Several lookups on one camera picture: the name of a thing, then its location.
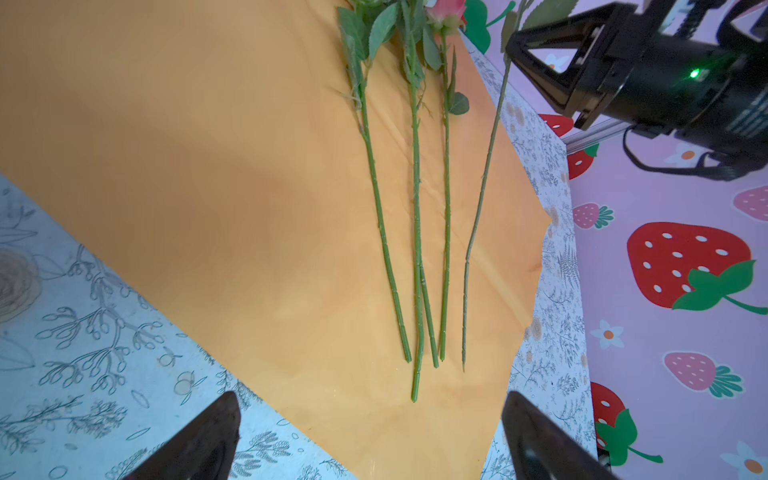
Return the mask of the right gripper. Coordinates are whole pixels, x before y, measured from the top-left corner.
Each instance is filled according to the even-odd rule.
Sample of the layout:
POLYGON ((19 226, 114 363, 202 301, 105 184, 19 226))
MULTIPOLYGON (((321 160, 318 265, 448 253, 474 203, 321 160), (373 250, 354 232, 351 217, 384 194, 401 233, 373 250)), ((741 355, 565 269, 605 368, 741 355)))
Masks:
POLYGON ((659 29, 668 1, 641 14, 635 4, 612 2, 574 15, 576 1, 542 1, 506 41, 506 53, 521 54, 521 71, 556 113, 579 114, 581 129, 608 116, 626 123, 626 135, 672 135, 703 147, 693 165, 664 174, 749 174, 767 165, 767 18, 739 30, 734 20, 758 4, 737 1, 715 43, 694 40, 718 5, 694 2, 666 35, 659 29), (577 47, 563 72, 532 51, 577 47))

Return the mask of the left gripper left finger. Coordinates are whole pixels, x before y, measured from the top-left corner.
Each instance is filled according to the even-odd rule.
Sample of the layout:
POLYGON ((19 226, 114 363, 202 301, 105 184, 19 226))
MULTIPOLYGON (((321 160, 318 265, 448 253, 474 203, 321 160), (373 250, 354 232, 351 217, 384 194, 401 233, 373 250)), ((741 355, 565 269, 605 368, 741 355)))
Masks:
POLYGON ((125 479, 228 479, 240 425, 236 394, 226 391, 125 479))

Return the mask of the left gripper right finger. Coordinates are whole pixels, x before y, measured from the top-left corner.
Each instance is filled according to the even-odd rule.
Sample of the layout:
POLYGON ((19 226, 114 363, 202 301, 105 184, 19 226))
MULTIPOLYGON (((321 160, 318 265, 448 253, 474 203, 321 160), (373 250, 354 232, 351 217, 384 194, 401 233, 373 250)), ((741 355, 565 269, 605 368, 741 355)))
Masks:
POLYGON ((517 391, 501 415, 517 479, 614 479, 567 433, 517 391))

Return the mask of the light pink fake rose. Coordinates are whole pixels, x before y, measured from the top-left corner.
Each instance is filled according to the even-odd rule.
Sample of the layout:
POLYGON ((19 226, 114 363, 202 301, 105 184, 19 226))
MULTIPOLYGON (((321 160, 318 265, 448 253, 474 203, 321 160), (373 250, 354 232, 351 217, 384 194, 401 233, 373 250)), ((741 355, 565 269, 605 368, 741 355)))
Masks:
MULTIPOLYGON (((519 27, 520 16, 532 7, 532 1, 506 1, 504 8, 494 19, 489 18, 488 3, 486 1, 467 1, 465 3, 464 13, 461 15, 463 25, 460 31, 473 50, 485 55, 491 47, 492 39, 490 29, 493 25, 501 22, 501 43, 504 47, 508 37, 515 33, 519 27)), ((497 138, 498 128, 504 119, 506 112, 506 94, 509 81, 509 73, 512 71, 510 61, 503 60, 504 70, 500 84, 500 90, 493 94, 491 99, 496 102, 493 125, 491 127, 490 142, 486 154, 483 174, 481 177, 480 191, 477 201, 476 212, 472 223, 472 230, 469 236, 466 254, 464 258, 464 273, 462 287, 462 337, 461 337, 461 364, 467 364, 468 358, 468 331, 469 331, 469 294, 470 288, 470 266, 472 265, 472 249, 478 233, 480 219, 486 196, 489 173, 491 169, 491 160, 493 159, 493 150, 497 138)), ((536 130, 545 126, 529 102, 523 98, 517 90, 512 91, 512 113, 511 120, 526 135, 530 135, 536 130)), ((486 256, 484 251, 480 252, 477 265, 481 269, 481 274, 488 280, 489 285, 494 292, 500 295, 500 298, 509 304, 513 316, 519 320, 533 315, 535 298, 538 290, 538 280, 534 277, 542 272, 541 256, 533 253, 533 247, 530 243, 532 236, 525 234, 523 236, 522 266, 529 265, 530 271, 524 271, 522 268, 515 267, 511 277, 507 277, 501 268, 498 268, 493 262, 495 257, 486 256)))

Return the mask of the orange wrapping paper sheet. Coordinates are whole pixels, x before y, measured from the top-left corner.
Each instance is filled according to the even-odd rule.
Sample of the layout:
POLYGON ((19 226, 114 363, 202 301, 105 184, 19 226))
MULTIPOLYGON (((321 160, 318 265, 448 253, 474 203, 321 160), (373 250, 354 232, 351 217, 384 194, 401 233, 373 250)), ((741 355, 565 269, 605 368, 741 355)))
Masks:
POLYGON ((505 133, 464 258, 495 106, 455 42, 470 111, 451 126, 447 354, 440 79, 420 113, 423 265, 434 340, 411 401, 412 130, 397 46, 368 77, 372 144, 412 361, 388 286, 334 1, 5 1, 1 172, 354 474, 477 479, 533 315, 507 277, 550 219, 505 133))

